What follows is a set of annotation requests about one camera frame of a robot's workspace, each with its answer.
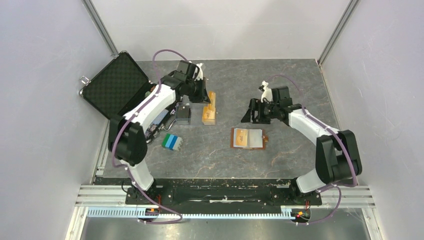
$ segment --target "white wall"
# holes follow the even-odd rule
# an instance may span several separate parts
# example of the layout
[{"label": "white wall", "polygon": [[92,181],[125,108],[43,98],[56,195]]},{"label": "white wall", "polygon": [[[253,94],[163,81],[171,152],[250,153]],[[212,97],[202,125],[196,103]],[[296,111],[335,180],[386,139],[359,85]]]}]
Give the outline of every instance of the white wall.
[{"label": "white wall", "polygon": [[422,239],[424,1],[363,0],[323,65],[388,239]]},{"label": "white wall", "polygon": [[[189,59],[317,59],[349,0],[93,0],[119,51]],[[160,60],[178,56],[162,54]]]},{"label": "white wall", "polygon": [[106,119],[78,91],[110,52],[79,0],[0,3],[0,239],[65,238]]}]

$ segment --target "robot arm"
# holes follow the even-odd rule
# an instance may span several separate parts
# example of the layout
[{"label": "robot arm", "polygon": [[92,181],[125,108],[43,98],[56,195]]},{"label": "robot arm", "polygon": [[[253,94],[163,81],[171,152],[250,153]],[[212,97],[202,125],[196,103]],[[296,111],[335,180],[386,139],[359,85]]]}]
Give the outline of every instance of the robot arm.
[{"label": "robot arm", "polygon": [[271,119],[278,119],[301,132],[316,146],[315,168],[291,181],[290,188],[296,196],[310,193],[327,184],[352,178],[346,156],[341,152],[341,147],[328,129],[337,134],[346,147],[355,174],[361,174],[361,159],[353,132],[340,131],[319,121],[326,126],[323,128],[312,121],[307,117],[311,115],[308,110],[305,109],[305,113],[300,104],[293,104],[287,86],[269,89],[268,83],[262,82],[259,89],[264,92],[261,99],[250,100],[249,109],[241,122],[270,124]]},{"label": "robot arm", "polygon": [[124,123],[135,115],[119,139],[115,157],[121,164],[126,165],[134,180],[145,191],[154,182],[146,162],[143,161],[147,153],[145,132],[150,124],[162,110],[180,100],[183,95],[187,95],[192,103],[211,103],[201,66],[202,63],[180,61],[175,71],[161,79],[160,90],[156,88],[156,92],[150,94],[123,117],[117,115],[110,120],[108,147],[112,150],[118,132]]}]

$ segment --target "floor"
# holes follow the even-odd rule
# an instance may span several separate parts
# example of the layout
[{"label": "floor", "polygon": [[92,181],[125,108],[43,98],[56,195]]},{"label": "floor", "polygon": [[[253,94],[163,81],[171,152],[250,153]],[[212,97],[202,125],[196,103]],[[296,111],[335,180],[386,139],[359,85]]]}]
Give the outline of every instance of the floor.
[{"label": "floor", "polygon": [[[313,209],[312,220],[330,210]],[[320,224],[294,227],[289,220],[189,219],[181,224],[143,225],[131,218],[88,218],[81,240],[370,240],[361,209],[340,209]]]},{"label": "floor", "polygon": [[[183,139],[181,150],[161,147],[165,133],[149,145],[145,158],[154,178],[285,178],[306,174],[315,167],[315,146],[302,134],[278,120],[271,124],[240,123],[249,100],[260,98],[261,82],[273,74],[293,77],[303,89],[304,105],[323,122],[337,128],[320,69],[314,59],[205,60],[206,89],[216,92],[217,124],[176,125],[169,133]],[[158,62],[162,75],[177,67],[177,61]],[[139,62],[156,82],[151,62]],[[299,93],[290,82],[275,78],[270,88],[288,86],[293,103]],[[230,148],[231,128],[264,129],[266,150]],[[126,178],[123,169],[106,162],[103,177]]]}]

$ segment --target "purple cable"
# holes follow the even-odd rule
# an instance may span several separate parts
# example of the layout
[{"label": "purple cable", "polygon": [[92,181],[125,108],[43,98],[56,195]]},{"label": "purple cable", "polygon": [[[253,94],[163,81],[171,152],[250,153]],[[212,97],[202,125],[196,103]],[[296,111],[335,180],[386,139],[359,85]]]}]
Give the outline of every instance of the purple cable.
[{"label": "purple cable", "polygon": [[[355,174],[354,165],[352,164],[351,156],[349,156],[348,150],[346,149],[346,147],[343,144],[343,142],[340,139],[340,137],[337,136],[337,134],[331,128],[329,128],[329,126],[323,124],[320,120],[318,120],[317,118],[315,118],[314,116],[312,116],[312,115],[310,115],[310,114],[308,114],[306,112],[305,105],[303,103],[303,100],[304,100],[303,92],[300,89],[300,87],[297,85],[297,83],[291,77],[286,76],[284,74],[276,74],[276,75],[273,75],[273,76],[269,77],[267,81],[269,82],[270,80],[273,80],[275,77],[283,77],[283,78],[289,80],[296,87],[297,91],[300,94],[300,99],[301,99],[300,101],[301,101],[301,105],[302,105],[303,114],[308,119],[310,119],[312,122],[318,124],[321,128],[323,128],[324,130],[326,130],[327,132],[329,132],[335,138],[335,140],[337,141],[337,143],[340,145],[341,151],[343,152],[344,156],[346,157],[347,164],[349,165],[349,169],[350,169],[350,173],[352,174],[352,181],[353,181],[352,184],[343,184],[343,183],[340,183],[340,185],[343,185],[343,186],[346,186],[346,187],[351,187],[351,188],[353,188],[356,185],[358,185],[358,180],[357,180],[357,176]],[[318,190],[320,192],[322,192],[322,189],[327,189],[329,187],[333,187],[333,186],[331,184],[328,184],[326,186],[323,186],[323,187],[318,188]]]},{"label": "purple cable", "polygon": [[329,189],[332,189],[332,188],[336,188],[338,190],[338,201],[337,201],[337,204],[335,205],[334,209],[331,211],[331,213],[328,216],[321,218],[319,220],[315,220],[315,221],[311,221],[311,222],[299,222],[299,223],[297,223],[298,225],[307,226],[307,225],[311,225],[311,224],[319,224],[319,223],[326,221],[327,219],[331,218],[334,215],[334,213],[337,211],[337,209],[340,206],[340,202],[342,201],[342,190],[338,186],[331,186],[326,190],[329,190]]},{"label": "purple cable", "polygon": [[[153,59],[152,59],[152,63],[153,63],[153,69],[156,72],[156,76],[158,78],[158,83],[157,83],[157,88],[156,91],[154,92],[154,95],[148,99],[145,103],[143,103],[140,108],[137,109],[136,113],[139,113],[143,108],[145,108],[147,106],[147,104],[149,104],[151,101],[153,101],[153,99],[156,98],[156,94],[158,94],[161,91],[161,74],[159,72],[158,66],[156,65],[156,56],[162,52],[171,52],[174,54],[177,54],[178,56],[180,56],[181,58],[183,58],[185,61],[187,61],[187,58],[185,58],[183,55],[181,55],[179,52],[176,52],[174,50],[171,49],[162,49],[157,51],[154,55],[153,55]],[[116,154],[116,150],[117,150],[117,146],[118,146],[118,142],[121,139],[122,134],[124,133],[125,129],[127,128],[127,126],[131,123],[131,121],[136,117],[135,113],[123,124],[122,128],[119,130],[118,134],[116,135],[116,139],[115,142],[113,143],[113,147],[112,147],[112,165],[115,168],[119,168],[119,167],[127,167],[125,164],[116,164],[115,162],[115,154]],[[143,194],[143,196],[149,200],[149,202],[151,202],[154,205],[157,205],[159,208],[165,209],[168,212],[171,212],[173,214],[176,214],[179,216],[179,219],[176,220],[170,220],[170,221],[152,221],[152,222],[145,222],[145,224],[152,224],[152,225],[160,225],[160,224],[174,224],[174,223],[178,223],[179,221],[181,221],[183,219],[183,215],[181,215],[181,213],[178,213],[170,208],[167,208],[157,202],[155,202],[153,199],[151,199],[146,193],[145,191],[142,190],[142,188],[139,186],[139,184],[135,181],[133,175],[130,172],[130,169],[127,168],[126,172],[129,175],[129,178],[131,179],[132,183],[135,183],[134,186],[141,192],[141,194]]]}]

